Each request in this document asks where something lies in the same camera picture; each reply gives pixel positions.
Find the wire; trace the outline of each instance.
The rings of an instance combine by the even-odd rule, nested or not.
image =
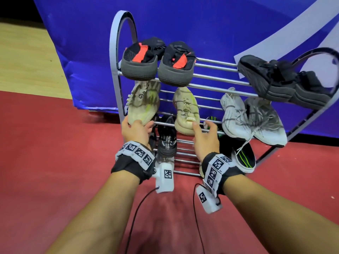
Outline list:
[[[195,188],[197,187],[197,185],[201,185],[203,188],[206,188],[205,186],[203,186],[200,183],[196,183],[193,189],[193,210],[194,210],[194,216],[195,216],[195,222],[197,224],[197,229],[198,229],[198,233],[199,233],[199,237],[200,237],[200,241],[201,241],[201,246],[202,246],[202,251],[205,254],[205,248],[204,248],[204,243],[202,242],[202,238],[201,238],[201,234],[200,234],[200,230],[199,230],[199,225],[198,225],[198,220],[197,220],[197,213],[195,211],[195,204],[194,204],[194,195],[195,195]]]
[[[158,190],[159,187],[154,188],[153,190],[151,190],[149,193],[146,194],[146,196],[140,201],[139,206],[137,207],[137,210],[134,213],[134,217],[133,217],[133,221],[132,221],[132,226],[130,227],[130,231],[129,231],[129,236],[128,236],[128,240],[127,240],[127,245],[126,245],[126,249],[125,249],[125,254],[127,254],[128,251],[128,247],[129,247],[129,242],[130,242],[130,238],[132,236],[132,231],[133,231],[133,226],[134,226],[134,222],[135,222],[135,218],[137,217],[137,212],[141,206],[141,204],[143,203],[143,201],[147,198],[147,196],[149,196],[152,192],[154,192],[155,190]]]

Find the metal shoe rack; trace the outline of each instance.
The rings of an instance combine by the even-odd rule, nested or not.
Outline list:
[[[126,110],[124,107],[124,101],[123,101],[123,96],[122,96],[122,90],[121,90],[121,82],[120,82],[120,76],[123,76],[122,72],[120,71],[120,62],[118,60],[118,44],[119,44],[119,37],[120,37],[120,31],[123,23],[127,21],[129,24],[130,32],[132,35],[132,41],[133,43],[136,43],[138,38],[137,38],[137,30],[135,26],[135,22],[133,19],[133,16],[130,12],[128,11],[119,11],[112,23],[111,27],[111,34],[110,34],[110,39],[109,39],[109,59],[110,59],[110,64],[111,64],[111,71],[112,71],[112,78],[113,78],[113,84],[114,84],[114,90],[115,90],[115,97],[117,100],[117,105],[119,109],[119,118],[120,122],[124,119],[126,116]],[[318,55],[321,53],[327,53],[330,54],[336,59],[336,64],[338,64],[338,73],[337,73],[337,79],[336,79],[336,84],[332,89],[332,93],[334,94],[332,99],[321,109],[321,110],[313,110],[310,114],[306,116],[305,119],[303,119],[298,125],[296,125],[290,132],[287,133],[287,140],[290,141],[294,136],[296,136],[299,132],[301,132],[305,127],[307,127],[312,121],[314,121],[316,118],[318,118],[325,110],[327,110],[330,106],[332,106],[339,98],[339,91],[337,89],[339,88],[339,54],[338,52],[332,50],[331,48],[316,48],[311,51],[308,51],[304,53],[303,55],[299,56],[297,59],[293,61],[293,65],[296,68],[298,65],[300,65],[302,62],[304,62],[306,59],[310,58],[311,56]],[[234,63],[228,63],[228,62],[221,62],[221,61],[214,61],[211,59],[203,59],[203,58],[197,58],[198,62],[195,64],[196,67],[201,67],[201,68],[209,68],[209,69],[217,69],[217,70],[223,70],[223,71],[229,71],[229,72],[235,72],[238,73],[237,65]],[[207,64],[202,64],[200,62],[206,62],[206,63],[212,63],[216,64],[218,66],[214,65],[207,65]],[[208,80],[214,80],[214,81],[220,81],[220,82],[226,82],[226,83],[232,83],[236,85],[243,85],[243,86],[250,86],[249,83],[243,82],[243,81],[237,81],[237,80],[231,80],[231,79],[226,79],[226,78],[220,78],[220,77],[214,77],[214,76],[208,76],[208,75],[201,75],[201,74],[193,74],[193,77],[197,78],[203,78],[203,79],[208,79]],[[242,96],[247,96],[247,97],[255,97],[259,98],[257,94],[253,93],[247,93],[247,92],[240,92],[240,91],[232,91],[232,90],[227,90],[223,88],[217,88],[217,87],[210,87],[210,86],[205,86],[205,85],[197,85],[190,83],[188,87],[192,88],[198,88],[198,89],[204,89],[204,90],[209,90],[209,91],[215,91],[215,92],[221,92],[221,93],[231,93],[231,94],[238,94]],[[172,93],[172,91],[165,91],[165,90],[160,90],[161,92],[164,93]],[[212,100],[212,101],[220,101],[219,99],[216,98],[209,98],[209,97],[204,97],[204,96],[196,96],[196,98],[200,99],[206,99],[206,100]],[[172,102],[172,100],[168,99],[160,99],[160,101],[163,102]],[[200,108],[207,108],[207,109],[215,109],[215,110],[223,110],[222,108],[219,107],[211,107],[211,106],[205,106],[205,105],[199,105]],[[157,112],[160,115],[173,115],[171,113],[167,112]],[[174,126],[173,124],[168,124],[168,123],[162,123],[162,122],[155,122],[157,125],[164,125],[164,126]],[[183,143],[183,144],[189,144],[193,145],[193,141],[188,141],[188,140],[182,140],[182,139],[177,139],[177,142]],[[265,159],[267,159],[270,155],[272,155],[275,151],[277,151],[278,148],[276,147],[271,147],[269,150],[267,150],[261,157],[259,157],[256,160],[257,166],[259,166]],[[176,157],[174,161],[176,162],[183,162],[183,163],[188,163],[188,164],[194,164],[194,165],[199,165],[199,162],[194,162],[194,161],[187,161],[182,158],[177,158],[177,156],[181,157],[194,157],[196,158],[197,156],[195,154],[191,153],[186,153],[186,152],[180,152],[180,151],[193,151],[192,149],[183,149],[183,148],[178,148],[178,152],[176,153]],[[191,175],[191,176],[200,176],[200,174],[196,173],[189,173],[189,172],[183,172],[183,171],[176,171],[174,170],[174,173],[176,174],[184,174],[184,175]]]

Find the shoe rack frame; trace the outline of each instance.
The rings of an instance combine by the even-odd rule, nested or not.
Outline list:
[[[117,101],[117,106],[119,110],[119,118],[120,118],[120,123],[123,121],[123,119],[126,116],[126,107],[124,106],[124,101],[123,101],[123,95],[122,95],[122,90],[121,90],[121,81],[120,77],[123,76],[121,70],[120,70],[120,64],[121,61],[118,60],[118,45],[119,45],[119,38],[120,38],[120,31],[123,23],[127,21],[131,36],[132,36],[132,41],[133,43],[136,43],[138,40],[137,37],[137,29],[135,26],[135,21],[132,16],[132,14],[128,11],[119,11],[115,15],[113,22],[112,22],[112,27],[111,27],[111,34],[110,34],[110,39],[109,39],[109,60],[111,64],[111,71],[112,71],[112,78],[113,78],[113,84],[114,84],[114,91],[115,91],[115,97]],[[337,73],[337,79],[336,79],[336,84],[332,89],[333,97],[332,99],[320,110],[313,110],[311,113],[309,113],[305,119],[303,119],[300,123],[298,123],[290,132],[287,133],[287,140],[290,141],[294,136],[296,136],[298,133],[300,133],[305,127],[307,127],[310,123],[312,123],[316,118],[318,118],[324,111],[326,111],[330,106],[332,106],[338,99],[339,99],[339,54],[338,52],[332,50],[331,48],[316,48],[313,50],[310,50],[301,56],[299,56],[297,59],[293,61],[293,66],[296,68],[298,65],[300,65],[302,62],[304,62],[306,59],[310,58],[311,56],[318,55],[321,53],[327,53],[333,56],[334,59],[336,59],[336,64],[338,64],[338,73]],[[209,68],[209,69],[217,69],[217,70],[223,70],[223,71],[228,71],[228,72],[233,72],[233,73],[239,73],[237,69],[237,65],[234,63],[228,63],[228,62],[221,62],[221,61],[214,61],[211,59],[203,59],[203,58],[197,58],[197,63],[195,64],[196,67],[201,67],[201,68]],[[213,80],[213,81],[220,81],[220,82],[226,82],[226,83],[232,83],[236,85],[243,85],[243,86],[250,86],[249,83],[243,82],[243,81],[237,81],[237,80],[231,80],[231,79],[226,79],[226,78],[221,78],[221,77],[215,77],[215,76],[208,76],[208,75],[201,75],[201,74],[193,74],[193,77],[197,78],[203,78],[207,80]],[[240,92],[240,91],[232,91],[228,89],[223,89],[223,88],[217,88],[217,87],[210,87],[210,86],[205,86],[205,85],[197,85],[194,83],[190,83],[188,85],[189,88],[197,88],[197,89],[203,89],[203,90],[209,90],[209,91],[216,91],[216,92],[221,92],[221,93],[231,93],[231,94],[238,94],[242,96],[247,96],[247,97],[255,97],[259,98],[257,94],[253,93],[247,93],[247,92]],[[165,91],[165,90],[160,90],[160,92],[164,93],[173,93],[172,91]],[[219,99],[216,98],[210,98],[210,97],[204,97],[204,96],[197,96],[195,95],[195,98],[200,98],[200,99],[207,99],[207,100],[212,100],[212,101],[218,101],[220,102]],[[168,99],[160,99],[162,102],[172,102],[172,100]],[[223,110],[221,107],[211,107],[211,106],[205,106],[205,105],[199,105],[200,108],[207,108],[207,109],[216,109],[216,110]],[[173,115],[176,116],[175,114],[167,113],[167,112],[157,112],[160,115]],[[155,122],[156,125],[164,125],[164,126],[174,126],[173,124],[168,124],[168,123],[162,123],[162,122]],[[182,139],[177,139],[177,142],[183,143],[183,144],[189,144],[193,145],[193,141],[188,141],[188,140],[182,140]],[[197,156],[194,153],[192,149],[184,149],[184,148],[178,148],[178,152],[176,153],[176,156],[182,156],[182,157],[190,157],[190,158],[196,158]],[[271,147],[268,149],[261,157],[259,157],[256,160],[257,166],[259,166],[262,162],[264,162],[269,156],[271,156],[274,152],[278,150],[277,147]],[[199,162],[194,162],[194,161],[187,161],[181,158],[175,157],[174,159],[176,162],[183,162],[187,164],[193,164],[193,165],[199,165]],[[189,173],[189,172],[183,172],[183,171],[176,171],[174,170],[174,173],[176,174],[183,174],[183,175],[190,175],[190,176],[200,176],[200,174],[197,173]]]

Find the red floor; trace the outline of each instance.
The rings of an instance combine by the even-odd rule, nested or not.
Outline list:
[[[0,112],[0,253],[43,253],[109,176],[120,125],[86,122],[71,100],[9,92],[0,92]],[[256,153],[267,148],[251,143]],[[336,147],[289,143],[250,178],[339,223],[338,155]],[[175,175],[174,192],[146,199],[129,253],[202,253],[192,207],[199,181]],[[139,187],[132,212],[154,187],[153,179]],[[266,253],[221,200],[224,208],[207,215],[196,199],[206,253]]]

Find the blue fabric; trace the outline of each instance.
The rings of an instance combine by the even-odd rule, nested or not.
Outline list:
[[[275,33],[300,15],[316,0],[35,0],[44,24],[55,44],[62,68],[78,109],[116,112],[116,100],[109,64],[109,34],[117,11],[128,10],[136,21],[140,40],[157,36],[167,44],[184,41],[198,57],[234,63],[234,55]],[[306,42],[282,59],[294,60],[317,47],[339,21],[336,16]],[[119,58],[131,44],[128,25],[122,29]],[[239,80],[233,72],[195,68],[195,73]],[[194,78],[193,83],[229,88],[233,85]],[[235,86],[239,91],[253,90]],[[122,78],[124,99],[133,82]],[[175,90],[162,85],[164,90]],[[221,98],[222,93],[193,89],[196,95]],[[172,98],[161,94],[161,98]],[[198,103],[220,107],[218,102],[198,99]],[[309,110],[274,103],[286,130],[293,128]],[[333,105],[303,133],[339,137]],[[161,111],[175,112],[168,102]],[[201,109],[200,116],[222,118],[223,112]]]

